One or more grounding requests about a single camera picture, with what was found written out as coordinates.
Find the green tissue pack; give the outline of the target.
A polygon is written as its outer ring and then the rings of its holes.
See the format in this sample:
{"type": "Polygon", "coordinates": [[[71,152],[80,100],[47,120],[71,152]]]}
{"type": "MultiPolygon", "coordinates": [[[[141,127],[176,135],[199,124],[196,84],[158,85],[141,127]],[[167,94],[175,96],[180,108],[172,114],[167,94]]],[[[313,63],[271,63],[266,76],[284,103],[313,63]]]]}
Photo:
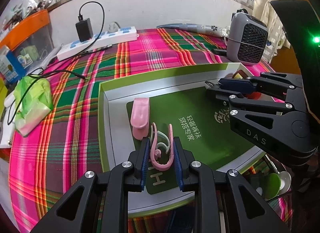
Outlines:
{"type": "Polygon", "coordinates": [[[14,97],[15,128],[26,137],[53,110],[50,83],[38,76],[25,76],[17,84],[14,97]]]}

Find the white blue power strip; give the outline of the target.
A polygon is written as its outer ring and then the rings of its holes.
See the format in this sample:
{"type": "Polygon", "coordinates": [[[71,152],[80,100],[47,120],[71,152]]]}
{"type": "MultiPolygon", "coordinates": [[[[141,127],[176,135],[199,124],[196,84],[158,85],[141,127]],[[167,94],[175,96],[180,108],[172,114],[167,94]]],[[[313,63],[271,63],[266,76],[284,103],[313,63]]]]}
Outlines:
{"type": "MultiPolygon", "coordinates": [[[[79,40],[74,41],[72,43],[64,45],[60,51],[57,53],[57,59],[62,61],[69,57],[76,55],[81,52],[89,45],[93,43],[93,41],[97,38],[97,34],[93,36],[92,39],[84,42],[80,42],[79,40]]],[[[109,33],[102,32],[99,36],[98,40],[90,46],[87,50],[95,50],[104,48],[109,45],[114,45],[123,42],[136,41],[138,37],[137,30],[134,26],[129,26],[125,28],[120,28],[118,31],[109,33]]]]}

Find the black power adapter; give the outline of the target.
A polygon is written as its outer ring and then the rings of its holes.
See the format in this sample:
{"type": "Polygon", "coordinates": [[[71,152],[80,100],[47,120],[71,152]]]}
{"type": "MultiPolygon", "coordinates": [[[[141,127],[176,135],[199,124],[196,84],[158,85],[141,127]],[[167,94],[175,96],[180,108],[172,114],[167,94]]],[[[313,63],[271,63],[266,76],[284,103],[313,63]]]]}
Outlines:
{"type": "Polygon", "coordinates": [[[80,42],[88,41],[93,37],[93,30],[91,20],[89,18],[79,18],[79,21],[75,24],[80,42]]]}

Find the cream patterned curtain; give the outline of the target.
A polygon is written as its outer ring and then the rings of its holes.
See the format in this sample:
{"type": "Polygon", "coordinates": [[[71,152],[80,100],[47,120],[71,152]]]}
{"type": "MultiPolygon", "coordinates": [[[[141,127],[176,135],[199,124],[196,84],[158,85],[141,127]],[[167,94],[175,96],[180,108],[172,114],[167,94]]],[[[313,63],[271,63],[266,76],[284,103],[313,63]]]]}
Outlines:
{"type": "Polygon", "coordinates": [[[267,43],[263,53],[263,60],[268,63],[271,63],[279,49],[291,46],[285,37],[283,25],[270,4],[271,1],[274,0],[253,0],[253,16],[266,24],[268,29],[267,43]]]}

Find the pink plastic clip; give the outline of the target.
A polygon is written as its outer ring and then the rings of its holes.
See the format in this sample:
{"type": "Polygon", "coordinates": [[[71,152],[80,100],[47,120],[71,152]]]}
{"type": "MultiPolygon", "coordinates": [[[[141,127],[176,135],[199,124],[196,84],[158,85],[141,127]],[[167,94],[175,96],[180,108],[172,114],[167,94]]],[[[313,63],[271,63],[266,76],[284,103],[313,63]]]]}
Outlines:
{"type": "Polygon", "coordinates": [[[132,135],[137,140],[142,140],[149,133],[149,98],[135,98],[131,111],[130,124],[132,126],[132,135]]]}

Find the green cardboard box tray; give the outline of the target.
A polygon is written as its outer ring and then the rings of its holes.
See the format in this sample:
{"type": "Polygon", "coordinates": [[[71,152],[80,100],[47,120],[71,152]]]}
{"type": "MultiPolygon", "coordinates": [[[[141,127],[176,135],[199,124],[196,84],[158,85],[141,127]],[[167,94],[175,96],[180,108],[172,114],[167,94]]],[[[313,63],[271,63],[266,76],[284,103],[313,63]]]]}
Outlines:
{"type": "Polygon", "coordinates": [[[240,63],[190,65],[102,82],[98,94],[98,134],[103,171],[126,161],[140,147],[130,123],[133,101],[146,97],[149,120],[163,133],[173,127],[183,148],[196,160],[225,172],[246,171],[263,151],[232,132],[228,108],[206,98],[206,81],[217,83],[237,71],[253,72],[240,63]]]}

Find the blue white carton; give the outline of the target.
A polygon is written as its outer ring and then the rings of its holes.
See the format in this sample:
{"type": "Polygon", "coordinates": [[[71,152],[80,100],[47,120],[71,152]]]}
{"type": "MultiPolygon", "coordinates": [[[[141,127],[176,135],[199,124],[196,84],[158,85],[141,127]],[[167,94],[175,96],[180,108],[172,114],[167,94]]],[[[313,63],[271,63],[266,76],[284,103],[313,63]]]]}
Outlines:
{"type": "Polygon", "coordinates": [[[25,76],[26,70],[6,45],[1,47],[0,54],[1,74],[8,83],[13,84],[25,76]]]}

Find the grey floral folded umbrella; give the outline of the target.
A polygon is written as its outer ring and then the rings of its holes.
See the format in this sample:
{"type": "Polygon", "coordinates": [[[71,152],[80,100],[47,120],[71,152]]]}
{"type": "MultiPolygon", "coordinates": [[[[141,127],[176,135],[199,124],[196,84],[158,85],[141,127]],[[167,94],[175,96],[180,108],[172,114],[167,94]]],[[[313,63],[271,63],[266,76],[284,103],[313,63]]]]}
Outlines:
{"type": "Polygon", "coordinates": [[[157,28],[183,30],[188,32],[210,35],[213,37],[228,37],[230,31],[229,28],[220,28],[215,25],[200,25],[186,23],[163,24],[157,26],[157,28]]]}

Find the plaid pink green tablecloth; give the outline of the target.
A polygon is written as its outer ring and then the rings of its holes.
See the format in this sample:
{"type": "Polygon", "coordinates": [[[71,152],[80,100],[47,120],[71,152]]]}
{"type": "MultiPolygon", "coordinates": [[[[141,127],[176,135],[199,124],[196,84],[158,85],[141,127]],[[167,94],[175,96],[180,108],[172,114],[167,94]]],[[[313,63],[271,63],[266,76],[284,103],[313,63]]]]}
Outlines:
{"type": "Polygon", "coordinates": [[[133,42],[68,60],[50,80],[53,111],[27,137],[15,134],[9,161],[14,222],[29,232],[87,170],[102,168],[98,146],[99,84],[143,72],[220,63],[219,38],[174,29],[138,31],[133,42]]]}

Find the brown bottle red cap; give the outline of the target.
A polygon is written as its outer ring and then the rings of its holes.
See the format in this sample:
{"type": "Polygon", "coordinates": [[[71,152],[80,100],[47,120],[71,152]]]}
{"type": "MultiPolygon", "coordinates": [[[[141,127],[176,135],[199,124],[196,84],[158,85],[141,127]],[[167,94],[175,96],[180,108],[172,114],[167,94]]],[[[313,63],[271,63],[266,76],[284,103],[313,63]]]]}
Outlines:
{"type": "Polygon", "coordinates": [[[242,93],[245,97],[258,100],[261,97],[261,93],[257,92],[253,85],[249,82],[248,75],[243,70],[238,70],[232,76],[232,79],[239,80],[232,85],[233,91],[242,93]]]}

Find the orange lid storage bin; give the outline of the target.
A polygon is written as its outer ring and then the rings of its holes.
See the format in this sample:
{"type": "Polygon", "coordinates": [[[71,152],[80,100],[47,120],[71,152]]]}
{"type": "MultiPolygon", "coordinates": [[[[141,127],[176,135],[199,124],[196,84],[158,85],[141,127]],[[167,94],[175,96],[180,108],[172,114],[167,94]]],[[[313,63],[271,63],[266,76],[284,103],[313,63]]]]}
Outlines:
{"type": "Polygon", "coordinates": [[[48,11],[41,10],[19,22],[2,39],[4,45],[26,71],[39,67],[54,48],[48,11]]]}

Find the green white suction knob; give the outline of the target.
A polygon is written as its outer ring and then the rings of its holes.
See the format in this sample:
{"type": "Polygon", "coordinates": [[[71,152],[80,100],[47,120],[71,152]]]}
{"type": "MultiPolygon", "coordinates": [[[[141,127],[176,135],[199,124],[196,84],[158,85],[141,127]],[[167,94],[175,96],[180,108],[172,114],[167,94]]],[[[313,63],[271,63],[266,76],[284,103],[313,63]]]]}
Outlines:
{"type": "Polygon", "coordinates": [[[291,175],[286,171],[270,173],[259,179],[256,191],[265,200],[270,200],[287,193],[291,187],[291,180],[291,175]]]}

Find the grey portable fan heater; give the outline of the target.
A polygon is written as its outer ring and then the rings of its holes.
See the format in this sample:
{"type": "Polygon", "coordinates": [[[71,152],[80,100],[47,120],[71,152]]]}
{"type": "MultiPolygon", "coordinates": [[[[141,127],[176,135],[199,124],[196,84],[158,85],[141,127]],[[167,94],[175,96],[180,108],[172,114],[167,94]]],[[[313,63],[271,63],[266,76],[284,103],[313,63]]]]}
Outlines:
{"type": "Polygon", "coordinates": [[[263,57],[268,38],[267,26],[259,19],[237,12],[232,16],[227,39],[227,58],[244,65],[256,65],[263,57]]]}

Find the pink hair claw clip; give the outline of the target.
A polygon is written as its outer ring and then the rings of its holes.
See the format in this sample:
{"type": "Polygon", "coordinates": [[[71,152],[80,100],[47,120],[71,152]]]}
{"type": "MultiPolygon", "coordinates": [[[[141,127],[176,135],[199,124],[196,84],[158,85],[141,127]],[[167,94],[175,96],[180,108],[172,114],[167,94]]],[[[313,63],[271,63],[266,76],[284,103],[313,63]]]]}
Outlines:
{"type": "Polygon", "coordinates": [[[156,124],[153,122],[151,124],[151,150],[150,150],[150,160],[152,166],[158,171],[167,171],[171,168],[174,162],[174,134],[172,124],[168,126],[168,135],[157,129],[156,124]],[[160,164],[158,159],[161,158],[162,153],[165,153],[169,159],[167,163],[160,164]]]}

